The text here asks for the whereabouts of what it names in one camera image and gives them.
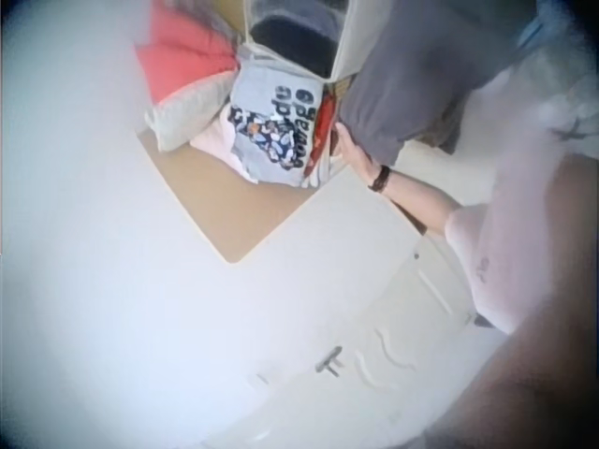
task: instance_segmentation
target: red fabric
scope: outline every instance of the red fabric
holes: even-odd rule
[[[229,56],[208,56],[162,44],[139,48],[137,53],[154,103],[194,81],[237,67]]]
[[[157,2],[151,39],[150,45],[137,48],[137,55],[154,103],[194,81],[238,67],[226,39]]]
[[[308,178],[312,175],[315,167],[318,165],[318,161],[322,157],[322,153],[327,146],[327,139],[329,138],[330,125],[335,115],[335,98],[326,93],[320,105],[318,111],[318,117],[316,119],[316,125],[314,128],[314,147],[310,154],[310,161],[304,171],[304,177]]]
[[[231,44],[220,34],[157,2],[153,4],[150,36],[153,43],[184,47],[197,53],[235,57]]]

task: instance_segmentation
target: cardboard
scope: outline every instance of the cardboard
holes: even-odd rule
[[[201,232],[231,264],[242,260],[315,192],[252,184],[189,145],[159,153],[152,130],[141,133],[139,140]]]

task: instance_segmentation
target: graphic t-shirt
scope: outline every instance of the graphic t-shirt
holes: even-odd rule
[[[298,187],[313,150],[324,85],[287,70],[272,60],[241,65],[231,94],[234,153],[259,181]]]

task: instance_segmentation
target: clothing pile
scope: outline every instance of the clothing pile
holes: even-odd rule
[[[329,180],[336,100],[324,83],[258,55],[209,10],[153,4],[152,42],[137,53],[158,150],[189,142],[249,182],[319,187]]]

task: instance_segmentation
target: hand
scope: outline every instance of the hand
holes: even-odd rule
[[[345,125],[337,123],[335,127],[339,133],[343,159],[367,185],[373,185],[373,182],[381,173],[380,164],[374,162],[364,150],[354,143]]]

